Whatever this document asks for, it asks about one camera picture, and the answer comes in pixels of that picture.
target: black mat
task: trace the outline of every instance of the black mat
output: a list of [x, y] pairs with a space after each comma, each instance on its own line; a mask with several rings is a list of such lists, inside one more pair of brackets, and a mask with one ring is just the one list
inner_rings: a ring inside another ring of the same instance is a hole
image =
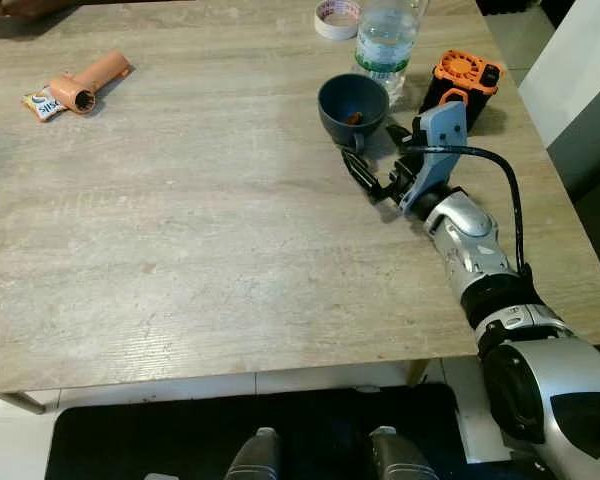
[[259, 426], [282, 437], [282, 480], [375, 479], [368, 434], [379, 425], [412, 440], [440, 480], [553, 478], [529, 459], [467, 465], [453, 393], [431, 384], [73, 408], [56, 422], [46, 479], [221, 480]]

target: white wall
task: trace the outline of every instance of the white wall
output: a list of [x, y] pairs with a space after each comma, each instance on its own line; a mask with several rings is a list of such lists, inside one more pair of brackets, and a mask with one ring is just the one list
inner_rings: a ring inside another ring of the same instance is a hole
[[545, 147], [599, 91], [600, 0], [576, 0], [520, 85]]

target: tape roll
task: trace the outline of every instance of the tape roll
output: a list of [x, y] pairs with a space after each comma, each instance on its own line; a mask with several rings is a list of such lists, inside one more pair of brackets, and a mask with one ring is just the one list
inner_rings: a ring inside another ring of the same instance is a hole
[[349, 0], [324, 0], [316, 7], [316, 32], [331, 40], [346, 40], [358, 33], [360, 5]]

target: black cable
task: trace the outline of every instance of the black cable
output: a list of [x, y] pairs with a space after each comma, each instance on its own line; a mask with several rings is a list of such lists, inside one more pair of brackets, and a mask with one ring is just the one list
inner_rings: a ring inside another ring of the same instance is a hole
[[490, 152], [477, 147], [465, 147], [459, 145], [445, 145], [445, 146], [415, 146], [408, 145], [405, 149], [413, 153], [457, 153], [460, 155], [473, 155], [475, 157], [482, 157], [491, 160], [497, 164], [502, 170], [504, 170], [507, 180], [509, 181], [509, 188], [511, 189], [511, 200], [513, 202], [513, 218], [515, 222], [516, 232], [516, 263], [518, 267], [518, 274], [521, 276], [527, 276], [530, 273], [528, 265], [524, 261], [524, 238], [522, 231], [522, 203], [520, 202], [520, 189], [518, 188], [518, 180], [516, 174], [513, 171], [509, 162], [502, 158], [497, 153]]

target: wooden table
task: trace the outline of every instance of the wooden table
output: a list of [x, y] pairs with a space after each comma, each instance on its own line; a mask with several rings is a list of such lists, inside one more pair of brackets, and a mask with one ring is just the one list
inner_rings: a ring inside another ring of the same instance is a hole
[[[314, 6], [89, 6], [0, 40], [0, 392], [476, 352], [430, 240], [366, 201], [320, 125], [355, 41], [316, 34]], [[94, 115], [20, 105], [114, 47], [135, 71]], [[500, 60], [473, 2], [432, 0], [397, 121], [451, 47]], [[538, 291], [600, 343], [600, 265], [509, 78], [470, 143], [515, 167]], [[501, 171], [466, 158], [452, 181], [513, 259]]]

